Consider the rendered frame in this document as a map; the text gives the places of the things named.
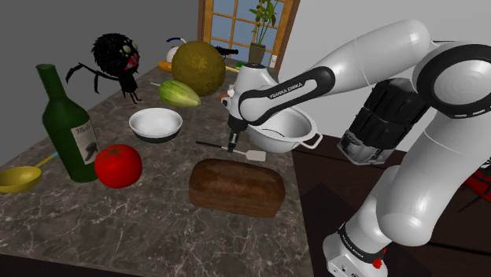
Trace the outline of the wooden framed window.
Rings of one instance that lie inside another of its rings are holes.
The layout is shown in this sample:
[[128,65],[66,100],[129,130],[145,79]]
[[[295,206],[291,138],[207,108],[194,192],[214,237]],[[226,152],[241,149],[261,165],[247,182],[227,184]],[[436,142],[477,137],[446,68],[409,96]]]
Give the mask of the wooden framed window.
[[198,0],[198,40],[237,49],[235,60],[246,61],[250,44],[265,45],[263,65],[280,70],[301,0],[271,0],[276,22],[260,29],[250,12],[260,0]]

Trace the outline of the brown bread loaf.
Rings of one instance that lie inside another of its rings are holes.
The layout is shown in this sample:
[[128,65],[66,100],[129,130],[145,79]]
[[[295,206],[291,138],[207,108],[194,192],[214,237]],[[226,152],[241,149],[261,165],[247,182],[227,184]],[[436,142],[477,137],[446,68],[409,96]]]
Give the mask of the brown bread loaf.
[[201,208],[273,218],[285,196],[281,175],[253,164],[210,158],[190,174],[190,202]]

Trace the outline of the black long tool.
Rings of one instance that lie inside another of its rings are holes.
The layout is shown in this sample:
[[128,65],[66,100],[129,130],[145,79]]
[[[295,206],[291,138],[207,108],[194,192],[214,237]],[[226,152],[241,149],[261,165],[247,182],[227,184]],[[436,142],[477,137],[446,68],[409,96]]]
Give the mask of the black long tool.
[[222,58],[226,58],[228,55],[238,54],[238,50],[235,49],[226,49],[221,46],[216,46],[215,49],[219,52]]

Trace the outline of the green potted plant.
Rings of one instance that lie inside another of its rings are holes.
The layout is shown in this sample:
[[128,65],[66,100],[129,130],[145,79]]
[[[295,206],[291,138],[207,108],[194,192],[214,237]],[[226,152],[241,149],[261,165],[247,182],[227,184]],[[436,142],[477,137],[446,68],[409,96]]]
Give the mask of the green potted plant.
[[252,30],[253,41],[249,46],[249,63],[260,64],[264,58],[266,46],[263,40],[267,30],[274,27],[277,21],[275,11],[277,3],[273,3],[272,0],[258,0],[256,8],[249,10],[255,15],[256,25]]

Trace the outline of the red and black object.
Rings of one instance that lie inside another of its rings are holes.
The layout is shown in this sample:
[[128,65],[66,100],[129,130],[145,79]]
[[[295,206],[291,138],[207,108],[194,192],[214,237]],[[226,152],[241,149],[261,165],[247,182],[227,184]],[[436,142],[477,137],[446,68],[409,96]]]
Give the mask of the red and black object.
[[469,176],[464,186],[478,195],[478,200],[484,199],[491,203],[491,158]]

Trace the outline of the black and grey appliance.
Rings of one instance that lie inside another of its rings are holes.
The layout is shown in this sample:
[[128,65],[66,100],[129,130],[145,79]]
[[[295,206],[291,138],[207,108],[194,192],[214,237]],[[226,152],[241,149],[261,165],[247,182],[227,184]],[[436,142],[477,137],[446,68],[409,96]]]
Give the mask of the black and grey appliance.
[[383,80],[372,88],[338,148],[355,165],[383,164],[428,109],[409,79]]

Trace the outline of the green wine bottle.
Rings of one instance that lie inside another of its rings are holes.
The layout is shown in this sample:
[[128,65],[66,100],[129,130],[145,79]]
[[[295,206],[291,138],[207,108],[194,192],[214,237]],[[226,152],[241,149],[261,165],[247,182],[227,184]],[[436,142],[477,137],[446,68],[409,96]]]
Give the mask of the green wine bottle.
[[42,124],[69,177],[77,183],[95,181],[94,161],[100,147],[89,114],[67,96],[54,65],[35,68],[48,96]]

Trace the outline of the black spider toy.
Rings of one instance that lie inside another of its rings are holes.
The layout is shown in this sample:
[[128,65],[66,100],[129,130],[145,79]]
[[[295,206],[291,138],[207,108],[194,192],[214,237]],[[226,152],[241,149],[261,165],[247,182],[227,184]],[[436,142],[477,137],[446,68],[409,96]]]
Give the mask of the black spider toy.
[[95,40],[91,53],[99,70],[79,63],[68,70],[65,77],[66,83],[74,72],[85,68],[94,74],[95,93],[98,94],[98,79],[103,77],[117,81],[124,98],[128,94],[134,104],[141,101],[141,98],[135,93],[138,84],[134,78],[134,74],[138,72],[140,55],[138,47],[132,39],[119,33],[104,34]]

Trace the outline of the dark robot stand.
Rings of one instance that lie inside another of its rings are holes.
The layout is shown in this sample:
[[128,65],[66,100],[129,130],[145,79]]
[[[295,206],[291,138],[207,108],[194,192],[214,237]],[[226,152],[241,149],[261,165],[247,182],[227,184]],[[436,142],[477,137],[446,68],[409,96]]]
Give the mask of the dark robot stand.
[[[323,240],[333,234],[343,222],[349,220],[355,211],[323,183],[301,197],[301,206],[313,275],[333,277],[327,270],[322,248]],[[388,277],[433,277],[430,270],[393,243],[387,246],[384,261],[389,269]]]

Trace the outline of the pale green squash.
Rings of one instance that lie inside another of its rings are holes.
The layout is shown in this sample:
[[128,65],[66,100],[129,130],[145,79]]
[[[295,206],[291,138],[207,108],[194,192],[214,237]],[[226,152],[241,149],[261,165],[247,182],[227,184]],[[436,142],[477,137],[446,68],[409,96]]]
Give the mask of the pale green squash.
[[196,92],[184,83],[166,80],[159,86],[159,97],[168,105],[181,108],[198,107],[201,99]]

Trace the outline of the red tomato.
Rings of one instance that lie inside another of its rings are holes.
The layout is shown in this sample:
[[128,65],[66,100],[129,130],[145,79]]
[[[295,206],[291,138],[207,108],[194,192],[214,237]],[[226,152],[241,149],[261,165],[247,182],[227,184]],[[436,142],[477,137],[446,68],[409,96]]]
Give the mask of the red tomato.
[[105,186],[113,189],[129,187],[142,175],[142,158],[134,148],[116,144],[106,147],[96,156],[94,169]]

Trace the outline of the white bowl black base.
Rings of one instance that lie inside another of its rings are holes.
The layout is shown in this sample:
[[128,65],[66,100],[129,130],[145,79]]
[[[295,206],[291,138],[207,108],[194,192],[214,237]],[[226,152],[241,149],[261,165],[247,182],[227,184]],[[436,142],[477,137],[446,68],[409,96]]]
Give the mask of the white bowl black base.
[[165,108],[148,108],[134,113],[129,126],[137,138],[149,143],[163,143],[174,139],[183,125],[183,118]]

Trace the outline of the black handled white spatula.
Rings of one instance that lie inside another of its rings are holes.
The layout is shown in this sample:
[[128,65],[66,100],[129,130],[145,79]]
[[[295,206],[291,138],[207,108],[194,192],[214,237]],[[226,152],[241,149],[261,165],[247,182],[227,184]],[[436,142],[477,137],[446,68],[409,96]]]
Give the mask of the black handled white spatula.
[[[218,149],[227,150],[226,146],[221,146],[221,145],[217,145],[217,144],[213,144],[213,143],[209,143],[209,142],[196,141],[196,143],[198,145],[211,146],[211,147],[215,147]],[[266,153],[264,151],[248,150],[246,152],[242,152],[239,150],[233,150],[233,152],[234,153],[240,153],[240,154],[244,155],[250,161],[260,161],[260,162],[266,161]]]

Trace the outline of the olive brown round melon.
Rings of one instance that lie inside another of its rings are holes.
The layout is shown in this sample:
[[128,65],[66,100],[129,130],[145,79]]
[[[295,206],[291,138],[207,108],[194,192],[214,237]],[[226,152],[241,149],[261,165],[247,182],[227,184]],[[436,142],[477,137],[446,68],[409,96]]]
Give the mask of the olive brown round melon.
[[191,87],[200,97],[216,93],[223,85],[226,67],[218,50],[207,42],[181,45],[172,58],[174,80]]

